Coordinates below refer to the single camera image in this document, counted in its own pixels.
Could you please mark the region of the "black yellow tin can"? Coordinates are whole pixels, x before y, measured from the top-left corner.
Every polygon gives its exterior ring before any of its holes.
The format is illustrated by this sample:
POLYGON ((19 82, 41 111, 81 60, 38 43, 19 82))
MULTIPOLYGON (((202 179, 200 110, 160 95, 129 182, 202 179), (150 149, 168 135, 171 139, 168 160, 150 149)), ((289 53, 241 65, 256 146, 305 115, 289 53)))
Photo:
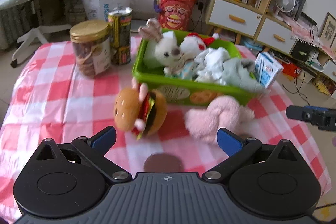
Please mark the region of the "black yellow tin can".
POLYGON ((110 47, 113 65, 125 65, 130 57, 130 32, 132 9, 121 7, 108 13, 108 23, 111 27, 110 47))

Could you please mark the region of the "red white checkered tablecloth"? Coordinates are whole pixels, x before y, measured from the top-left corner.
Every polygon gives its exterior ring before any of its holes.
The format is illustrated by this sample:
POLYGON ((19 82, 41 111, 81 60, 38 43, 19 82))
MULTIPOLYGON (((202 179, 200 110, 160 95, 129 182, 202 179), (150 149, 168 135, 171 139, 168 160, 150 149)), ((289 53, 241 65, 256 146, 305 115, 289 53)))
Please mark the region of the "red white checkered tablecloth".
MULTIPOLYGON (((131 65, 113 68, 95 79, 84 77, 75 65, 71 43, 41 46, 23 68, 12 92, 1 127, 1 217, 15 222, 21 213, 13 186, 20 171, 43 139, 69 143, 79 136, 92 136, 114 125, 113 106, 117 93, 131 85, 131 65)), ((307 161, 321 184, 331 190, 326 164, 306 124, 286 117, 290 99, 278 83, 265 96, 251 100, 255 118, 243 132, 263 143, 289 139, 307 161)), ((135 174, 155 153, 178 157, 185 171, 203 173, 227 156, 215 144, 192 138, 183 116, 187 106, 170 105, 163 126, 149 138, 137 139, 119 131, 116 144, 106 157, 135 174)))

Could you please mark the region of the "red chips bucket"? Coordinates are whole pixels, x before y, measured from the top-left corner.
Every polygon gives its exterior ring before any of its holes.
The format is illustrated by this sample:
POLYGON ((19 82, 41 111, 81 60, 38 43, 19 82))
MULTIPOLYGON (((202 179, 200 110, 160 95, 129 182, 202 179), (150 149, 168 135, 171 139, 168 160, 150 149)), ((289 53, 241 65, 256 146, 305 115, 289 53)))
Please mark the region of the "red chips bucket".
POLYGON ((153 7, 162 28, 187 31, 197 0, 155 0, 153 7))

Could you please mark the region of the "brown round coaster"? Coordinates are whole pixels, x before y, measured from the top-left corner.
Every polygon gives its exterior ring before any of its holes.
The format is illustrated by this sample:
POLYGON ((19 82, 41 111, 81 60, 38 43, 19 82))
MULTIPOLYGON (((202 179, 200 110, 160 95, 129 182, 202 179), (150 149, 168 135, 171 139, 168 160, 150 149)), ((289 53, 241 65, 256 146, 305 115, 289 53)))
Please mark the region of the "brown round coaster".
POLYGON ((145 160, 143 170, 150 173, 176 173, 185 169, 179 157, 169 153, 155 153, 145 160))

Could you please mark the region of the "santa hat plush doll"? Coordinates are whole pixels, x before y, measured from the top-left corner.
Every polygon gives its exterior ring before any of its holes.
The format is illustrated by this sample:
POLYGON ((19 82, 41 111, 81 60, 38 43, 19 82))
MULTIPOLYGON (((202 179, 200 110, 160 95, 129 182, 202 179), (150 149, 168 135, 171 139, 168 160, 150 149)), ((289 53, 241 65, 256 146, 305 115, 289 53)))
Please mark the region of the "santa hat plush doll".
POLYGON ((179 46, 182 52, 182 63, 171 69, 167 76, 175 79, 193 80, 199 66, 194 61, 195 57, 205 51, 218 38, 219 34, 217 33, 214 33, 210 38, 202 38, 197 33, 188 34, 179 46))

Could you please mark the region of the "blue white milk carton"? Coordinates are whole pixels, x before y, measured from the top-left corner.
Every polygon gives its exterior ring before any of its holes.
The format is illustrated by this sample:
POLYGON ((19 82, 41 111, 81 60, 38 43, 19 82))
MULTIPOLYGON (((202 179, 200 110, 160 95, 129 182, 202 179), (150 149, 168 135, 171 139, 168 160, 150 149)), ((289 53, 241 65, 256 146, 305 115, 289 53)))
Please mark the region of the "blue white milk carton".
POLYGON ((264 87, 269 88, 277 75, 282 72, 283 66, 268 52, 260 52, 255 60, 255 77, 264 87))

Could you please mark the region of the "gold lid cookie jar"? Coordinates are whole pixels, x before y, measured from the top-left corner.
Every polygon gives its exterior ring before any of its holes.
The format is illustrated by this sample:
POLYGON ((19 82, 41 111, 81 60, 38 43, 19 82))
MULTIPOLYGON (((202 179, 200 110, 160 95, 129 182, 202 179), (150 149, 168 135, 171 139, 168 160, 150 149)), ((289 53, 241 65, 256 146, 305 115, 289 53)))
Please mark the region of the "gold lid cookie jar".
POLYGON ((76 65, 86 77, 94 78, 111 66, 110 25, 100 19, 87 20, 70 29, 76 65))

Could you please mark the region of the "grey green cloth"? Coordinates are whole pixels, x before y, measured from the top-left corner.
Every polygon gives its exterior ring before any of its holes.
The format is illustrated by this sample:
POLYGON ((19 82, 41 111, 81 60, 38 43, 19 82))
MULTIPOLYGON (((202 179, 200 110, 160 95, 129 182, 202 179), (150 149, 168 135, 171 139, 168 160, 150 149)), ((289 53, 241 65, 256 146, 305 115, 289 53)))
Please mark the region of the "grey green cloth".
POLYGON ((250 59, 231 58, 223 63, 222 80, 226 85, 235 86, 250 93, 265 93, 264 88, 251 77, 255 63, 250 59))

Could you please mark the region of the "white reindeer plush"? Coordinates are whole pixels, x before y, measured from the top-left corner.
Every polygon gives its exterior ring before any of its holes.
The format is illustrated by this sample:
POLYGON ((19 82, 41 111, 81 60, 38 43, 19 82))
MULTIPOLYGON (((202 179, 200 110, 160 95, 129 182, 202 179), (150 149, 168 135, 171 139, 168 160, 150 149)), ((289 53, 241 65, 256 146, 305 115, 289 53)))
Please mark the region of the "white reindeer plush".
POLYGON ((164 67, 165 75, 172 75, 182 69, 185 58, 173 31, 163 33, 159 21, 151 18, 147 21, 146 26, 138 29, 138 33, 148 41, 150 53, 164 67))

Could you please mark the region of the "hamburger plush toy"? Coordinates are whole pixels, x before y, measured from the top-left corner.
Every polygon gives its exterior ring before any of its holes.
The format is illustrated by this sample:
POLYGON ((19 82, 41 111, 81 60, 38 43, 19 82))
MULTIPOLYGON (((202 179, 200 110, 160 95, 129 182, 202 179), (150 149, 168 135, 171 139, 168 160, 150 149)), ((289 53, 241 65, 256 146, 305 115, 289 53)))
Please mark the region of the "hamburger plush toy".
POLYGON ((137 139, 155 134, 167 115, 165 96, 146 83, 132 78, 131 87, 120 91, 114 103, 114 121, 123 132, 132 132, 137 139))

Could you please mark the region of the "pink fluffy plush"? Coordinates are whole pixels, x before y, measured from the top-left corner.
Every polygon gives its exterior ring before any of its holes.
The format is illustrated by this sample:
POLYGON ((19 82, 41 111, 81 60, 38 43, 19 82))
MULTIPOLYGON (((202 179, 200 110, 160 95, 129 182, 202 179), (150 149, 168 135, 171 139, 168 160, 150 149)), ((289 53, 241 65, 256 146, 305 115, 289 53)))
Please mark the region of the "pink fluffy plush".
POLYGON ((242 133, 243 124, 255 118, 253 110, 232 96, 215 98, 206 109, 190 109, 184 120, 189 134, 210 144, 217 143, 217 131, 226 128, 236 135, 242 133))

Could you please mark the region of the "wooden shelf cabinet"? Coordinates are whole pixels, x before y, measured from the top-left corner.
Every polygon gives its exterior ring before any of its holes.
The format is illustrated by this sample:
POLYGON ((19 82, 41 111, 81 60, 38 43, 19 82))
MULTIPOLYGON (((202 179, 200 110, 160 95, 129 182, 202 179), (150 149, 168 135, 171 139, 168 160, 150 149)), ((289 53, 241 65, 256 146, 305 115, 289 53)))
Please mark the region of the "wooden shelf cabinet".
POLYGON ((237 43, 246 37, 266 48, 289 54, 295 45, 291 26, 270 11, 272 1, 208 0, 205 20, 215 32, 234 32, 237 43))

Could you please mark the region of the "framed picture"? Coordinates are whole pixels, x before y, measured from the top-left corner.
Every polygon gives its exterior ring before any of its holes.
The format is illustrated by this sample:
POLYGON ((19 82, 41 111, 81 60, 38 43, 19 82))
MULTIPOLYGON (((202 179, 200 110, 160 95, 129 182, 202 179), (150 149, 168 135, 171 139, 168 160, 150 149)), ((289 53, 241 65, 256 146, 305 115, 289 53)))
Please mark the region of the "framed picture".
POLYGON ((327 13, 321 32, 319 34, 320 39, 323 42, 323 45, 326 47, 331 47, 335 39, 335 29, 336 29, 336 20, 331 13, 327 13))

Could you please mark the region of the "small white desk fan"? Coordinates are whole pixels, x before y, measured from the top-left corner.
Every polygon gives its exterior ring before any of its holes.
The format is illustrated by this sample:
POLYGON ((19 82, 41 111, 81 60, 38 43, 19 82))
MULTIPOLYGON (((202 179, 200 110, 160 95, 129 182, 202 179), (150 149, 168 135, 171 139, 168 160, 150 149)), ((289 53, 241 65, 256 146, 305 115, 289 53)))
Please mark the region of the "small white desk fan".
POLYGON ((278 15, 279 12, 291 12, 295 7, 295 0, 275 0, 276 12, 278 15))

